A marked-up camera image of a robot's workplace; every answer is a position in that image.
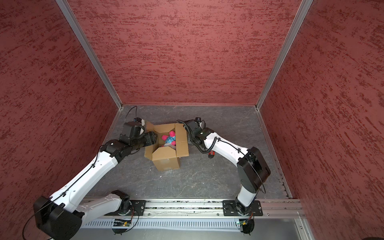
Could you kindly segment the red black utility knife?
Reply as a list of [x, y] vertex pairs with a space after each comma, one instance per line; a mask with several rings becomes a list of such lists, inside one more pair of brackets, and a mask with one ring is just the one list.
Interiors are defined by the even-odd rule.
[[208, 157], [209, 157], [209, 159], [214, 158], [215, 157], [215, 152], [214, 151], [210, 151]]

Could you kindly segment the white pink blue plush toy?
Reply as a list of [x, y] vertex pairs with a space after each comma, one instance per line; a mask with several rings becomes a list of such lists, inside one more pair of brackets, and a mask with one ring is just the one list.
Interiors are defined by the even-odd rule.
[[163, 147], [170, 147], [176, 150], [176, 132], [170, 131], [168, 135], [162, 135], [162, 140], [164, 141]]

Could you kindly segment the brown cardboard express box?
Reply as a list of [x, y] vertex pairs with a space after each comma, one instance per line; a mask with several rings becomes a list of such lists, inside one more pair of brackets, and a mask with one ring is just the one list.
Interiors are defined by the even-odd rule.
[[[181, 166], [181, 158], [189, 156], [187, 131], [183, 124], [153, 125], [146, 121], [147, 132], [153, 131], [158, 139], [155, 145], [145, 147], [145, 157], [153, 162], [158, 171], [176, 170]], [[176, 132], [176, 150], [163, 147], [162, 135], [168, 135], [170, 131]]]

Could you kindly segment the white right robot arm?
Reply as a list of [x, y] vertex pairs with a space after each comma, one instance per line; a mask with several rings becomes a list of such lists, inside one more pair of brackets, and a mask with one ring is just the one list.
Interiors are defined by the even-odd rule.
[[202, 154], [214, 152], [237, 167], [242, 187], [235, 199], [235, 208], [240, 215], [248, 215], [258, 192], [266, 191], [264, 183], [271, 175], [261, 151], [256, 147], [247, 149], [222, 138], [206, 127], [201, 118], [187, 122], [177, 120], [177, 123], [183, 125], [189, 140]]

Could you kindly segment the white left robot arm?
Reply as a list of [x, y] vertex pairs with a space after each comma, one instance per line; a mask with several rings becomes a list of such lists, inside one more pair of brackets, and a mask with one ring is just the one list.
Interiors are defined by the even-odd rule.
[[102, 145], [95, 158], [72, 180], [49, 198], [40, 197], [34, 205], [36, 226], [54, 240], [69, 240], [87, 223], [109, 213], [134, 216], [128, 194], [116, 190], [107, 196], [82, 204], [88, 192], [124, 158], [157, 142], [152, 124], [135, 118], [123, 125], [118, 139]]

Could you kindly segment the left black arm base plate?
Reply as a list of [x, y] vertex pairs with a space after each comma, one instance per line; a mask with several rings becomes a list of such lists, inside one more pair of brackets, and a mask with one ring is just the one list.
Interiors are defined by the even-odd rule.
[[118, 210], [120, 216], [143, 216], [146, 200], [123, 200]]

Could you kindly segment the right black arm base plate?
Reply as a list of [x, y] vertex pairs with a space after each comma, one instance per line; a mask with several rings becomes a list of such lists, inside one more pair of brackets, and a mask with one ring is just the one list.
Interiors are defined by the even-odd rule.
[[224, 216], [239, 216], [239, 217], [250, 217], [263, 216], [263, 210], [260, 201], [253, 201], [248, 207], [243, 206], [237, 200], [224, 200], [223, 201], [223, 212]]

